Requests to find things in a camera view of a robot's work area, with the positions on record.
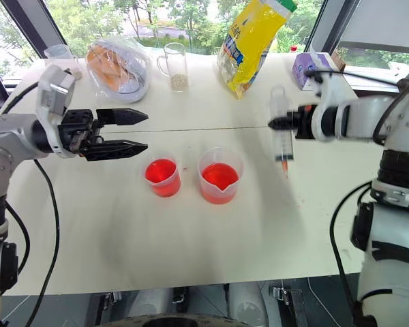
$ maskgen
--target glass cup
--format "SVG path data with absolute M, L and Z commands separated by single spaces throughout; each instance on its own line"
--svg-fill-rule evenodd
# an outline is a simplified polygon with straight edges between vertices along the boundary
M 59 67 L 66 66 L 66 68 L 69 68 L 75 79 L 78 80 L 82 77 L 82 71 L 80 70 L 77 58 L 72 54 L 67 45 L 56 44 L 55 46 L 49 46 L 44 50 L 44 54 L 50 59 L 53 65 L 58 65 Z
M 243 169 L 241 157 L 228 149 L 206 151 L 198 161 L 202 196 L 213 204 L 231 201 L 237 193 Z
M 180 175 L 176 159 L 169 153 L 148 155 L 143 175 L 154 194 L 167 198 L 180 189 Z
M 162 69 L 160 59 L 165 59 L 168 72 Z M 171 88 L 177 92 L 186 90 L 188 72 L 186 67 L 186 51 L 181 43 L 168 43 L 164 47 L 164 55 L 157 58 L 157 66 L 163 75 L 170 78 Z

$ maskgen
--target red liquid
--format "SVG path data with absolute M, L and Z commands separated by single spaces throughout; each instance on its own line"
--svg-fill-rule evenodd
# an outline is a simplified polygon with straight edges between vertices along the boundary
M 239 180 L 237 171 L 225 163 L 213 163 L 210 166 L 207 166 L 202 171 L 202 176 L 206 181 L 210 182 L 210 184 L 214 184 L 222 191 L 225 190 L 227 186 Z M 234 197 L 234 194 L 232 194 L 225 198 L 216 198 L 205 193 L 203 190 L 202 195 L 206 200 L 214 204 L 227 203 Z
M 153 183 L 165 181 L 176 171 L 176 164 L 168 159 L 158 159 L 149 164 L 145 170 L 145 178 Z M 158 196 L 168 197 L 176 194 L 180 188 L 179 173 L 176 172 L 174 180 L 167 185 L 152 185 L 153 192 Z

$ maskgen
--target syringe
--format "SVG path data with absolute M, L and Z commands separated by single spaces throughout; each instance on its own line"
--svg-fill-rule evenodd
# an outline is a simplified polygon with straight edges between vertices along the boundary
M 288 111 L 289 99 L 285 95 L 285 88 L 273 87 L 270 98 L 271 119 L 284 117 Z M 282 169 L 288 178 L 288 160 L 294 159 L 291 131 L 273 131 L 273 155 L 275 161 L 282 162 Z

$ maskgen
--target tissue box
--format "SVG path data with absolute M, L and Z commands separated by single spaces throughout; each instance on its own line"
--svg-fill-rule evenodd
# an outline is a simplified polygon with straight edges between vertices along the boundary
M 322 66 L 320 69 L 332 69 L 327 61 L 327 58 L 324 54 L 318 53 L 318 57 L 321 60 Z M 294 65 L 292 66 L 292 73 L 294 74 L 295 80 L 299 85 L 300 89 L 303 91 L 308 91 L 314 89 L 314 83 L 310 78 L 307 78 L 303 73 L 305 70 L 316 70 L 318 69 L 315 65 L 312 56 L 308 52 L 299 53 L 295 57 Z

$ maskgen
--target white table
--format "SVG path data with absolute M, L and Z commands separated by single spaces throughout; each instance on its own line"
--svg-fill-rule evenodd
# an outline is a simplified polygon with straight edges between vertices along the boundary
M 157 77 L 132 107 L 151 117 L 133 127 L 112 127 L 106 139 L 130 139 L 164 149 L 179 160 L 182 187 L 159 198 L 140 173 L 143 155 L 116 161 L 49 156 L 49 173 L 61 216 L 61 247 L 48 294 L 137 290 L 337 273 L 329 242 L 331 213 L 340 198 L 374 178 L 381 148 L 373 144 L 296 141 L 286 180 L 271 160 L 266 103 L 270 88 L 285 86 L 294 107 L 315 100 L 298 91 L 290 75 L 292 54 L 271 55 L 257 81 L 236 100 L 214 76 L 215 57 L 191 55 L 191 88 L 174 93 Z M 15 94 L 39 76 L 32 70 Z M 88 108 L 89 83 L 76 85 L 70 108 Z M 163 103 L 152 94 L 162 93 Z M 35 92 L 15 112 L 33 112 Z M 216 206 L 198 191 L 196 164 L 206 149 L 223 145 L 242 155 L 245 174 L 235 199 Z M 48 189 L 32 162 L 15 171 L 9 201 L 27 224 L 31 254 L 7 294 L 38 294 L 51 261 L 54 218 Z M 348 240 L 355 200 L 336 224 L 348 273 L 359 271 L 362 253 Z M 24 241 L 10 219 L 9 241 Z

